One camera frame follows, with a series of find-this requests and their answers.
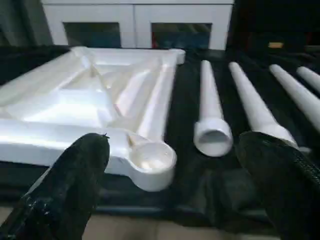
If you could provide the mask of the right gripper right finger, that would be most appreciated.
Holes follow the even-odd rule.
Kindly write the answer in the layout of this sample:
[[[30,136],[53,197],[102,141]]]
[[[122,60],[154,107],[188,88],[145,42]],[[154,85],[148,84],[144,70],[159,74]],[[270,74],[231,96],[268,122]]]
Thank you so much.
[[[283,240],[320,238],[320,168],[290,142],[261,132],[239,136],[236,156]]]

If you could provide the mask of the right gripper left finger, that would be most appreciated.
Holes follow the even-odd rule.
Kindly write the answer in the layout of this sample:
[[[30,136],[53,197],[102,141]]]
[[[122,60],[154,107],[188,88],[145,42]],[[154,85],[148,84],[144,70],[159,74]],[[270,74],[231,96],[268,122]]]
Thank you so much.
[[[106,134],[87,133],[78,138],[19,200],[0,226],[0,238],[82,239],[109,159]]]

